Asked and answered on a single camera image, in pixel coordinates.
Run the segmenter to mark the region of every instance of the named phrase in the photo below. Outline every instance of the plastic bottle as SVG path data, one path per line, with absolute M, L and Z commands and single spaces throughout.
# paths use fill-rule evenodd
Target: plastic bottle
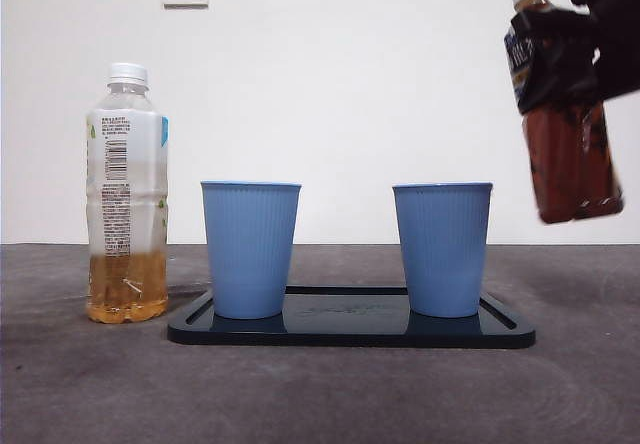
M 167 306 L 168 121 L 146 97 L 144 67 L 110 70 L 110 93 L 87 116 L 87 314 L 121 323 Z
M 546 12 L 551 0 L 513 0 L 517 12 Z M 524 54 L 534 46 L 525 40 Z M 530 72 L 531 55 L 509 49 L 513 87 L 519 99 Z M 602 101 L 592 96 L 552 99 L 524 115 L 523 130 L 540 218 L 546 223 L 615 214 L 622 211 L 607 139 Z

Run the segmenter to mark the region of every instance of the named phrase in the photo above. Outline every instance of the gray carpet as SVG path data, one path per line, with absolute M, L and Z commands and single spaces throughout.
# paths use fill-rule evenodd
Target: gray carpet
M 84 316 L 84 246 L 2 247 L 2 442 L 638 443 L 640 246 L 490 247 L 524 350 L 182 346 Z M 206 289 L 171 246 L 171 309 Z M 403 285 L 397 246 L 297 246 L 291 284 Z

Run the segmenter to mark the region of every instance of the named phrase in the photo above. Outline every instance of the white wall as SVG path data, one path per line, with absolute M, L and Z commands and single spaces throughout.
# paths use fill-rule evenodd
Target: white wall
M 538 221 L 510 0 L 2 4 L 3 242 L 86 242 L 84 114 L 112 61 L 146 65 L 171 119 L 171 242 L 204 242 L 201 179 L 303 183 L 300 243 L 397 242 L 392 184 L 461 180 L 495 183 L 490 242 L 640 242 L 638 95 L 607 108 L 627 209 Z

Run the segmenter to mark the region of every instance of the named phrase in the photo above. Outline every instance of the dark liquid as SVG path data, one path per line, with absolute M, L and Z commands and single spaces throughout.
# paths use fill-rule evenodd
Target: dark liquid
M 546 104 L 526 114 L 523 128 L 544 222 L 622 211 L 601 102 Z

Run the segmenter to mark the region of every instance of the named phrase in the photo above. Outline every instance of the blue cup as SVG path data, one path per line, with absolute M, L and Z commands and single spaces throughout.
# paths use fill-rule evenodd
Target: blue cup
M 394 186 L 411 309 L 434 317 L 478 312 L 491 183 Z
M 300 187 L 202 182 L 217 315 L 260 319 L 282 312 Z

